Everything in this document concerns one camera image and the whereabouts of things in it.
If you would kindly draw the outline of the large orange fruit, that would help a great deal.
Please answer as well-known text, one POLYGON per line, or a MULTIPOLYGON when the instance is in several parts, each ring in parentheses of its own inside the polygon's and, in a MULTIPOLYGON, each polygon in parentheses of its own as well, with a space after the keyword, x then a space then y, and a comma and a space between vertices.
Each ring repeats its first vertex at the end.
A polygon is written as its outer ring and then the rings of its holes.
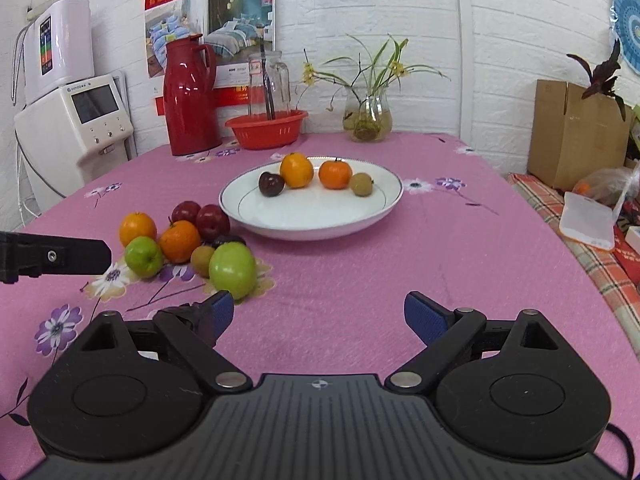
POLYGON ((153 219, 144 212, 132 212, 127 214, 120 222, 118 229, 119 240, 122 246, 127 247, 130 242, 140 236, 146 236, 156 240, 157 227, 153 219))

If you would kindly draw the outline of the small mandarin with stem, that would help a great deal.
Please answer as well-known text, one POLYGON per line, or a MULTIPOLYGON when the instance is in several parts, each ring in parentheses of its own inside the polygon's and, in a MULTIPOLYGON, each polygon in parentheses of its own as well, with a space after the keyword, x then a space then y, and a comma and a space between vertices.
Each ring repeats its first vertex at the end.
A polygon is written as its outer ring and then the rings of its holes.
POLYGON ((344 190, 352 178, 352 167, 341 159, 326 160, 318 170, 318 178, 328 190, 344 190))

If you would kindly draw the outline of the brown kiwi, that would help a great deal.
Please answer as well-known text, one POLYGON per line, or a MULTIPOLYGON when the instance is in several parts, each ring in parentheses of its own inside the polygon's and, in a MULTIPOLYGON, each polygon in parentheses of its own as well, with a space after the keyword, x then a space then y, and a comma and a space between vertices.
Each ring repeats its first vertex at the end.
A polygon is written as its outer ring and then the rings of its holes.
POLYGON ((353 174, 349 180, 350 190, 358 197, 370 196, 373 192, 373 179, 365 172, 353 174))
POLYGON ((215 249, 208 245, 201 245, 194 249, 191 254, 190 265, 193 271, 205 278, 209 278, 209 263, 212 260, 215 249))

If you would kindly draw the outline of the dark cherry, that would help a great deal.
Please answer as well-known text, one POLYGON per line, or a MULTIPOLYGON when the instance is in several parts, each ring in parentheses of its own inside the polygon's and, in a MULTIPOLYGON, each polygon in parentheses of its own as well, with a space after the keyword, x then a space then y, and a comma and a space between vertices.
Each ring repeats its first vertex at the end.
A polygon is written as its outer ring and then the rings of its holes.
POLYGON ((240 243, 245 245, 246 241, 242 236, 228 233, 228 234, 218 235, 210 244, 213 246, 213 248, 217 249, 221 245, 229 244, 229 243, 240 243))
POLYGON ((258 179, 259 192, 265 197, 276 197, 282 193, 285 187, 285 180, 280 174, 263 172, 258 179))

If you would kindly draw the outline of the glass vase with plant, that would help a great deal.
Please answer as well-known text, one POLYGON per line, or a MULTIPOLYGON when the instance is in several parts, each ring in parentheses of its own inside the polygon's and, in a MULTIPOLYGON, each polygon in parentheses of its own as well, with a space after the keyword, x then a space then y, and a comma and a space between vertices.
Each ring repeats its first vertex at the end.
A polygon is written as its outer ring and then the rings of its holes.
POLYGON ((387 92, 393 86, 416 74, 429 74, 445 79, 438 68, 425 63, 404 61, 409 40, 387 36, 372 50, 352 35, 350 40, 360 47, 355 54, 341 54, 316 64, 304 55, 300 83, 305 90, 315 84, 330 84, 334 90, 326 109, 334 110, 339 94, 345 96, 342 127, 348 136, 362 143, 382 141, 393 129, 393 114, 388 105, 387 92))

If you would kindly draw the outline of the red thermos jug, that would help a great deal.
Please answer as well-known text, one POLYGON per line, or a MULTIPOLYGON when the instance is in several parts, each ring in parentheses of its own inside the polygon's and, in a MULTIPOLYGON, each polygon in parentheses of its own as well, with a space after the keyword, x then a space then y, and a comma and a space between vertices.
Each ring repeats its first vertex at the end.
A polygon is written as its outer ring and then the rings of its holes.
POLYGON ((214 85, 216 58, 201 34, 167 45, 163 100, 169 145, 174 156, 186 156, 221 144, 214 85))

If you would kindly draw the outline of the small green apple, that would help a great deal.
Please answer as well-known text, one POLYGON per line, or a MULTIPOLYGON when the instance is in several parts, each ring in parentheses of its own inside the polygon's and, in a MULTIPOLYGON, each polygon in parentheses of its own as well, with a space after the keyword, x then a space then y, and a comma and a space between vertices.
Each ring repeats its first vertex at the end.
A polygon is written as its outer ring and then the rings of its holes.
POLYGON ((163 267, 164 255, 151 237, 138 236, 125 249, 125 262, 139 278, 152 278, 163 267))

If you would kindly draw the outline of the clear glass pitcher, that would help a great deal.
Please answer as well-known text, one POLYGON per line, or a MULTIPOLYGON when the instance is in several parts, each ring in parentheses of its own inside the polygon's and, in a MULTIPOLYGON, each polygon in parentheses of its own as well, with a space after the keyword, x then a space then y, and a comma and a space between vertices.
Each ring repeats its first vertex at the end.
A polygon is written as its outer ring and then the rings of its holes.
POLYGON ((259 120, 278 119, 291 111, 290 73, 280 51, 251 54, 248 112, 259 120))

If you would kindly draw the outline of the smooth orange fruit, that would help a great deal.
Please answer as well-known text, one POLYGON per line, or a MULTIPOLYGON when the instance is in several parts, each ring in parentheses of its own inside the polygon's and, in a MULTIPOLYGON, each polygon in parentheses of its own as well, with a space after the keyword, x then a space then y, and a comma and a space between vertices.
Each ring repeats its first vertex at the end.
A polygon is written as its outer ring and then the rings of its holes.
POLYGON ((279 174, 289 188, 304 188, 314 178, 314 166, 305 155, 290 153, 282 158, 279 174))

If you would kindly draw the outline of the dark red apple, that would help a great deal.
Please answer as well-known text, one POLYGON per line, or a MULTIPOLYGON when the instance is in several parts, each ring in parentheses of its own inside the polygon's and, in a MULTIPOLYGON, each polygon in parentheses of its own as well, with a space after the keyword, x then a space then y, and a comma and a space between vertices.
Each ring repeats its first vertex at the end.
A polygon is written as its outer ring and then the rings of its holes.
POLYGON ((213 243, 218 236, 230 232, 229 217, 215 204, 203 206, 195 219, 195 226, 203 242, 213 243))
POLYGON ((200 211, 201 206, 197 202, 194 202, 194 200, 184 200, 178 203, 174 210, 171 211, 169 219, 171 223, 186 221, 195 226, 200 211))

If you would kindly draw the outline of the white plastic packet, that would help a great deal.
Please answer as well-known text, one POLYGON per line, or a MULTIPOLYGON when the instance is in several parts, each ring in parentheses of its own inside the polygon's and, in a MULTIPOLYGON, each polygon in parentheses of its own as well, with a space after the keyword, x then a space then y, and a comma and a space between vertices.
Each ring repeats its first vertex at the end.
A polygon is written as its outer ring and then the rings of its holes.
POLYGON ((591 198, 568 192, 559 229, 563 236, 594 248, 612 252, 615 247, 614 210, 591 198))

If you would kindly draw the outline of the bedding wall calendar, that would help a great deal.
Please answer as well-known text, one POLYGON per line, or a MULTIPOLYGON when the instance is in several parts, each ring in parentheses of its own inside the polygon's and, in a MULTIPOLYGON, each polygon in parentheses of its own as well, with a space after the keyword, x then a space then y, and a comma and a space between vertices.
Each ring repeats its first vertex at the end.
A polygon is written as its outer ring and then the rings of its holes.
POLYGON ((248 58, 276 47, 276 0, 145 0, 146 72, 162 95, 168 44, 194 36, 213 49, 218 105, 248 102, 248 58))

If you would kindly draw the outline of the clear plastic bag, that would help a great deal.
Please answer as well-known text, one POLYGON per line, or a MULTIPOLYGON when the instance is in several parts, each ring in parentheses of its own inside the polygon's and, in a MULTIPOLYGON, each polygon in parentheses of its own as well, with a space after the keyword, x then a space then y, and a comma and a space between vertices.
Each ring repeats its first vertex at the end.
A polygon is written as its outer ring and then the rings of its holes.
POLYGON ((603 168, 580 179, 572 192, 613 208, 626 185, 626 200, 635 200, 639 196, 638 174, 628 167, 603 168))

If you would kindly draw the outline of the large green apple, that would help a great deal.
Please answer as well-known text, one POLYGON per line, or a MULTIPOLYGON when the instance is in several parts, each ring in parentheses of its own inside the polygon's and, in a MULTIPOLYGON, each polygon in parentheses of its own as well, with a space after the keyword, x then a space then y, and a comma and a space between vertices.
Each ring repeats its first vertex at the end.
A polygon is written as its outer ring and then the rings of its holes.
POLYGON ((228 292, 234 300, 248 296, 257 282, 257 263, 253 253, 240 242, 229 242, 215 249, 208 265, 214 289, 228 292))

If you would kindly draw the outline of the large mandarin with stem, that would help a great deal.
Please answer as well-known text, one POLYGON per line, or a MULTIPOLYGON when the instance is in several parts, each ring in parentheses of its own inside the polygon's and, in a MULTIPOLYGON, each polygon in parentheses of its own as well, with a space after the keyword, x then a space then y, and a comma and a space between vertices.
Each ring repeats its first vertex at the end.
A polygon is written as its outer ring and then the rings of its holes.
POLYGON ((168 226, 158 244, 168 262, 181 264, 191 259, 192 252, 201 246, 202 240, 194 224, 179 220, 168 226))

